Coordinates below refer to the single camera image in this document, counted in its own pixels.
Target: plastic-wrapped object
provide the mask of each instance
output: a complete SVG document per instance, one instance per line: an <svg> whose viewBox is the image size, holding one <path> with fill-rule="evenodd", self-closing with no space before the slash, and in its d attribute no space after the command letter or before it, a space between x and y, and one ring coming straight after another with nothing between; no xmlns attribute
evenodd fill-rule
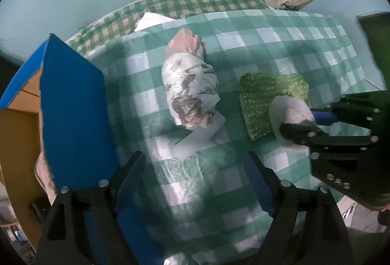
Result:
<svg viewBox="0 0 390 265"><path fill-rule="evenodd" d="M181 29L166 48L161 75L169 111L176 125L207 127L218 96L218 79L203 60L200 38Z"/></svg>
<svg viewBox="0 0 390 265"><path fill-rule="evenodd" d="M299 74L246 73L240 78L239 99L251 140L272 132L268 110L276 96L290 95L307 101L309 86Z"/></svg>

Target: green scouring pad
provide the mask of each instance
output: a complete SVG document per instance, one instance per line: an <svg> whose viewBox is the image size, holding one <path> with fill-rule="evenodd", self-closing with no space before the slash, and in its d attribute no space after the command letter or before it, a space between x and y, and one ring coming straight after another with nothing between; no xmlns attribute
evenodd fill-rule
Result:
<svg viewBox="0 0 390 265"><path fill-rule="evenodd" d="M251 140L272 132L268 108L276 96L290 95L307 102L309 86L299 74L246 73L239 81L239 99Z"/></svg>

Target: cloth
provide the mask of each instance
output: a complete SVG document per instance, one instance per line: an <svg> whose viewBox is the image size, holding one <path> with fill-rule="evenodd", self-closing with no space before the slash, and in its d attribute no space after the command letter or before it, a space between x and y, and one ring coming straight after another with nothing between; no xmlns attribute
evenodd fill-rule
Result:
<svg viewBox="0 0 390 265"><path fill-rule="evenodd" d="M57 193L43 152L40 153L38 160L35 163L34 174L40 186L48 195L50 204L52 205L55 197L57 197Z"/></svg>
<svg viewBox="0 0 390 265"><path fill-rule="evenodd" d="M85 55L110 40L134 32L137 23L147 12L179 19L199 13L266 8L264 0L141 0L105 15L73 35L66 43Z"/></svg>
<svg viewBox="0 0 390 265"><path fill-rule="evenodd" d="M251 140L272 132L268 109L274 97L288 94L307 100L309 90L299 74L246 73L239 84L241 110Z"/></svg>
<svg viewBox="0 0 390 265"><path fill-rule="evenodd" d="M190 130L207 127L220 98L217 76L213 67L203 60L199 36L181 29L165 51L161 75L169 111L176 125Z"/></svg>
<svg viewBox="0 0 390 265"><path fill-rule="evenodd" d="M205 63L213 66L226 122L186 160L170 147L190 132L174 123L161 78L167 43L182 28L199 35ZM321 108L341 94L365 91L363 70L340 23L331 16L282 10L233 10L200 14L150 27L85 56L105 75L107 108L117 153L147 155L134 195L166 264L224 264L257 252L272 219L250 188L239 155L256 152L280 179L316 188L307 153L286 151L269 134L249 139L239 104L239 79L248 71L299 73L308 102ZM332 135L360 134L337 123Z"/></svg>
<svg viewBox="0 0 390 265"><path fill-rule="evenodd" d="M303 124L317 128L313 113L309 107L300 98L291 96L276 96L270 104L270 122L272 125L275 137L280 142L280 145L289 151L307 151L307 146L297 145L292 140L284 138L280 133L280 126L283 123Z"/></svg>

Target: blue cardboard panel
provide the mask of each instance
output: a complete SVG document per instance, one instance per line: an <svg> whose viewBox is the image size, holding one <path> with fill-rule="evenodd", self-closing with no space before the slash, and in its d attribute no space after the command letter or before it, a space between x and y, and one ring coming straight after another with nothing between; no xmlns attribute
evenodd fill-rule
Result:
<svg viewBox="0 0 390 265"><path fill-rule="evenodd" d="M155 246L138 212L131 201L126 210L117 217L118 225L134 257L140 265L163 265L164 258Z"/></svg>
<svg viewBox="0 0 390 265"><path fill-rule="evenodd" d="M103 74L51 34L43 53L40 103L45 157L57 189L83 189L118 169Z"/></svg>

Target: checkered fabric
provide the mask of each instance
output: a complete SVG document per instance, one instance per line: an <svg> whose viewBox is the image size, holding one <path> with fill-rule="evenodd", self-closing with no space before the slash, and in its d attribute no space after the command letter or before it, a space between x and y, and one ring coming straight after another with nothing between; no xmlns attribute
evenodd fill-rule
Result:
<svg viewBox="0 0 390 265"><path fill-rule="evenodd" d="M66 43L80 54L87 54L114 38L134 32L146 12L179 19L199 13L266 8L264 0L142 0L109 13L79 31Z"/></svg>
<svg viewBox="0 0 390 265"><path fill-rule="evenodd" d="M165 47L181 27L204 44L205 62L220 84L216 109L226 118L205 148L183 161L172 158L170 146L190 132L175 125L161 79ZM147 154L134 202L151 237L164 248L166 264L224 264L257 252L272 219L252 193L240 154L255 151L280 179L298 187L319 184L306 153L283 150L272 134L249 139L239 103L241 75L300 73L313 108L366 90L343 27L321 14L269 9L199 14L113 40L86 57L105 75L120 159L135 150ZM364 132L334 125L331 133Z"/></svg>

